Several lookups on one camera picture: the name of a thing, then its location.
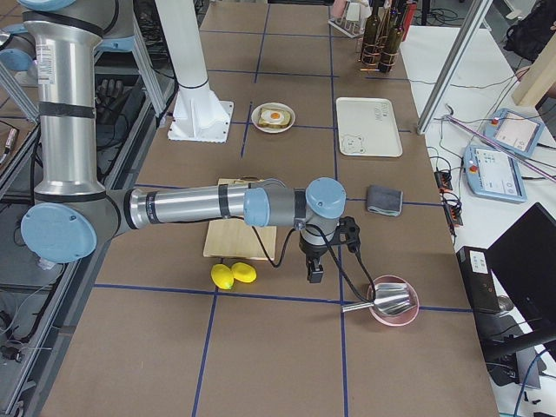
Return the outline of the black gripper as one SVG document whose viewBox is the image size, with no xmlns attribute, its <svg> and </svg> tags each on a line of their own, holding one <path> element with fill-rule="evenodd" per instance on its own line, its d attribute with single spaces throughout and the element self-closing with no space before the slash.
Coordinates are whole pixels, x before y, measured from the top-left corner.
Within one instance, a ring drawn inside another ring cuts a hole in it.
<svg viewBox="0 0 556 417">
<path fill-rule="evenodd" d="M 300 232 L 299 248 L 306 256 L 308 282 L 321 283 L 323 267 L 319 260 L 328 251 L 321 234 L 313 228 L 303 229 Z"/>
</svg>

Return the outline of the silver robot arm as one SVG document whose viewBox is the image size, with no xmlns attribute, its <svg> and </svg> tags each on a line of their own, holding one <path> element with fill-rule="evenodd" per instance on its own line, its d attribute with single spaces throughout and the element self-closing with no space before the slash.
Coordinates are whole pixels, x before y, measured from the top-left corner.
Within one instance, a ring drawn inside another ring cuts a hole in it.
<svg viewBox="0 0 556 417">
<path fill-rule="evenodd" d="M 36 44 L 22 23 L 1 28 L 1 64 L 23 86 L 37 86 Z"/>
<path fill-rule="evenodd" d="M 337 244 L 346 192 L 322 177 L 305 189 L 275 179 L 170 191 L 108 191 L 96 171 L 94 52 L 103 41 L 131 43 L 129 1 L 26 1 L 34 37 L 43 179 L 21 223 L 27 247 L 56 263 L 89 256 L 131 229 L 152 224 L 242 218 L 252 227 L 289 226 L 300 234 L 308 280 L 323 276 L 321 257 Z"/>
</svg>

